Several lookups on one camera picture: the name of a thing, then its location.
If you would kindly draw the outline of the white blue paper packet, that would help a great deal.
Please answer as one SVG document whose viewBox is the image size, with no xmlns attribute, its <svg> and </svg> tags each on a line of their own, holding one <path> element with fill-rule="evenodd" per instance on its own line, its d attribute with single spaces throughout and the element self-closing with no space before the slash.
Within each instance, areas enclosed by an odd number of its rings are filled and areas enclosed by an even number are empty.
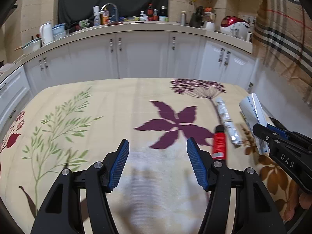
<svg viewBox="0 0 312 234">
<path fill-rule="evenodd" d="M 267 127 L 267 121 L 265 119 L 265 115 L 257 95 L 255 93 L 249 94 L 239 103 L 239 107 L 254 138 L 259 154 L 264 155 L 265 153 L 269 153 L 270 150 L 268 143 L 262 139 L 259 139 L 253 133 L 253 126 L 255 124 L 260 124 L 264 127 Z"/>
</svg>

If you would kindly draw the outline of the white kitchen cabinets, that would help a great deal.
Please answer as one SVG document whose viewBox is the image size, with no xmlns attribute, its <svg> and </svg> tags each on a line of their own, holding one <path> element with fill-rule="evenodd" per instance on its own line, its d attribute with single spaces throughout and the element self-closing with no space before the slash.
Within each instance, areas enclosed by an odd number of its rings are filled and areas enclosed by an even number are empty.
<svg viewBox="0 0 312 234">
<path fill-rule="evenodd" d="M 251 44 L 222 35 L 129 31 L 62 39 L 14 64 L 1 77 L 1 126 L 43 89 L 120 78 L 192 78 L 248 88 Z"/>
</svg>

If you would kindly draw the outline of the red black tube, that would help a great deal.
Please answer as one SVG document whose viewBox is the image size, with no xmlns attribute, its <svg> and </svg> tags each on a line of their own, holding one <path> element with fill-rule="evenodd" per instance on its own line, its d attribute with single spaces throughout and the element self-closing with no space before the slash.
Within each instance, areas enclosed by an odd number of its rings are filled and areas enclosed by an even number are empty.
<svg viewBox="0 0 312 234">
<path fill-rule="evenodd" d="M 226 135 L 223 125 L 215 127 L 215 133 L 213 137 L 213 152 L 212 158 L 214 160 L 226 161 L 227 147 L 226 147 Z"/>
</svg>

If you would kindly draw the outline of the crumpled grey foil wrapper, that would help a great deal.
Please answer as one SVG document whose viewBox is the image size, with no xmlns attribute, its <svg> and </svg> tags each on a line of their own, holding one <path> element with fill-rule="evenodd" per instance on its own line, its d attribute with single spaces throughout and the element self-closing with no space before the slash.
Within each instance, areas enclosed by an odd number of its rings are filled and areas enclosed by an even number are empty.
<svg viewBox="0 0 312 234">
<path fill-rule="evenodd" d="M 242 139 L 238 134 L 238 130 L 236 129 L 236 126 L 230 118 L 225 102 L 221 97 L 216 98 L 216 107 L 219 117 L 221 118 L 221 123 L 226 129 L 230 141 L 235 147 L 242 146 Z"/>
</svg>

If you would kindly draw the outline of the plaid beige scarf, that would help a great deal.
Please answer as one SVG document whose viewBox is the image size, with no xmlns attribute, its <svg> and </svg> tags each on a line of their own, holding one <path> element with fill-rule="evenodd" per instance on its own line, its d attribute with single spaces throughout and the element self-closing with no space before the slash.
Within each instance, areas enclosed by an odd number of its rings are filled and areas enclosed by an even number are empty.
<svg viewBox="0 0 312 234">
<path fill-rule="evenodd" d="M 253 55 L 311 105 L 311 18 L 299 0 L 259 0 Z"/>
</svg>

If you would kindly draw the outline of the red white rice cooker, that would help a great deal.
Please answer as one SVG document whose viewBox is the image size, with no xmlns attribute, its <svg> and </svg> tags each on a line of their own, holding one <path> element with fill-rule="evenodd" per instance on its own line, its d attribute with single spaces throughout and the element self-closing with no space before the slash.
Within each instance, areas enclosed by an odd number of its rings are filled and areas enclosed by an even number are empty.
<svg viewBox="0 0 312 234">
<path fill-rule="evenodd" d="M 247 38 L 249 30 L 250 24 L 236 16 L 226 16 L 223 18 L 220 25 L 221 33 L 236 37 L 244 41 Z"/>
</svg>

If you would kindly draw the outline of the white blender jug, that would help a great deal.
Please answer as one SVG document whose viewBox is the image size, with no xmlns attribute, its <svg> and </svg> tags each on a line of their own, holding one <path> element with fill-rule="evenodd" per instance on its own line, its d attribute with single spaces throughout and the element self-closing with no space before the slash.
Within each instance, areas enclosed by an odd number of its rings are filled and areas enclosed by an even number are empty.
<svg viewBox="0 0 312 234">
<path fill-rule="evenodd" d="M 208 31 L 215 31 L 215 10 L 211 7 L 205 7 L 203 15 L 203 28 Z"/>
</svg>

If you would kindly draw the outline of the black knife block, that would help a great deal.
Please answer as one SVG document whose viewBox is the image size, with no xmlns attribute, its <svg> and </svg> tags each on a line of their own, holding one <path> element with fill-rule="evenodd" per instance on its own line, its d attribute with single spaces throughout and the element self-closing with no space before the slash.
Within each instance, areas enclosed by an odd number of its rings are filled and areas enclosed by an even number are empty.
<svg viewBox="0 0 312 234">
<path fill-rule="evenodd" d="M 189 22 L 190 27 L 201 28 L 201 25 L 203 22 L 204 10 L 205 8 L 203 6 L 197 7 L 196 11 L 191 16 L 191 19 Z"/>
</svg>

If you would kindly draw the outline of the steel thermos bottle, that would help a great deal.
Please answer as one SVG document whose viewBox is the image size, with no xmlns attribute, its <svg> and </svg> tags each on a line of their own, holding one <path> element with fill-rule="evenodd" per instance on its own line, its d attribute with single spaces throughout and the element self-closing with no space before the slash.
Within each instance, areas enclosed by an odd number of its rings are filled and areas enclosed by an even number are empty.
<svg viewBox="0 0 312 234">
<path fill-rule="evenodd" d="M 186 25 L 186 12 L 185 11 L 181 12 L 180 25 Z"/>
</svg>

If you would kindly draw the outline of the orange dish soap bottle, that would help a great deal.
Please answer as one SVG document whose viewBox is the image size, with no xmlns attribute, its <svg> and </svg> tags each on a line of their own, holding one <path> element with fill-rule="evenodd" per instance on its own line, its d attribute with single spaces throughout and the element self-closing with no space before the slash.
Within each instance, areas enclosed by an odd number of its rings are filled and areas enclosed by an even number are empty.
<svg viewBox="0 0 312 234">
<path fill-rule="evenodd" d="M 107 25 L 109 23 L 109 10 L 107 7 L 102 8 L 102 25 Z"/>
</svg>

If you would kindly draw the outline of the chrome faucet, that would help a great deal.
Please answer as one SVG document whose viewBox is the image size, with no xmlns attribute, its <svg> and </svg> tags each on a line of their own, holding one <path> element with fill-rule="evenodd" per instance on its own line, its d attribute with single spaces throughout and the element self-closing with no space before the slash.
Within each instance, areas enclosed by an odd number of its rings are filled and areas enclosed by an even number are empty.
<svg viewBox="0 0 312 234">
<path fill-rule="evenodd" d="M 109 10 L 109 23 L 118 23 L 119 16 L 117 6 L 113 3 L 106 3 L 105 5 L 102 6 L 102 8 L 104 6 L 107 7 L 107 9 Z"/>
</svg>

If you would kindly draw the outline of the white electric kettle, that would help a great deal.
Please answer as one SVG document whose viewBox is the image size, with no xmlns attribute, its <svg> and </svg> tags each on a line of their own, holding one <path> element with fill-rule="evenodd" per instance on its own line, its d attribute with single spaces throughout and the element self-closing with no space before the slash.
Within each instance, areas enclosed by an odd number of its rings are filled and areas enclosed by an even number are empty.
<svg viewBox="0 0 312 234">
<path fill-rule="evenodd" d="M 40 26 L 39 32 L 40 32 L 43 47 L 45 45 L 53 42 L 53 33 L 52 33 L 51 22 L 47 22 L 47 23 L 42 24 Z"/>
</svg>

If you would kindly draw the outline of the dark jar green label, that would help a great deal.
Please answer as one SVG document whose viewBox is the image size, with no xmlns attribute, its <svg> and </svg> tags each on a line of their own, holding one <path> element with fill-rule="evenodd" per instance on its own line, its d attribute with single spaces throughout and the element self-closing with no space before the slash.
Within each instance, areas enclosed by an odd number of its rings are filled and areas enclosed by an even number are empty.
<svg viewBox="0 0 312 234">
<path fill-rule="evenodd" d="M 159 21 L 168 22 L 168 8 L 166 6 L 162 6 L 159 10 Z"/>
</svg>

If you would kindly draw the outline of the dark sauce bottle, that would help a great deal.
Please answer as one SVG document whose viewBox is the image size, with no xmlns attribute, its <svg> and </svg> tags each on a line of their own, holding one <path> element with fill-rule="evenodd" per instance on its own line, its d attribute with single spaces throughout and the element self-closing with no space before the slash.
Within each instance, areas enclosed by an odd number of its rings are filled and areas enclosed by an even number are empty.
<svg viewBox="0 0 312 234">
<path fill-rule="evenodd" d="M 154 19 L 153 14 L 154 14 L 154 11 L 152 8 L 152 4 L 150 3 L 148 6 L 148 10 L 147 10 L 147 16 L 148 16 L 149 21 L 153 21 L 153 19 Z"/>
</svg>

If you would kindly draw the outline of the white spray bottle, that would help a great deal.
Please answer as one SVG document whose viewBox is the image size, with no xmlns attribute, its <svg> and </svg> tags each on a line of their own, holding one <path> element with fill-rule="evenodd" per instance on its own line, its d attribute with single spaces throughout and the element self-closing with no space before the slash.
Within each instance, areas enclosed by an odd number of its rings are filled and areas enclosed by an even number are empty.
<svg viewBox="0 0 312 234">
<path fill-rule="evenodd" d="M 94 12 L 94 22 L 93 22 L 93 25 L 95 27 L 100 26 L 101 25 L 101 18 L 100 18 L 99 6 L 93 7 L 93 12 Z"/>
</svg>

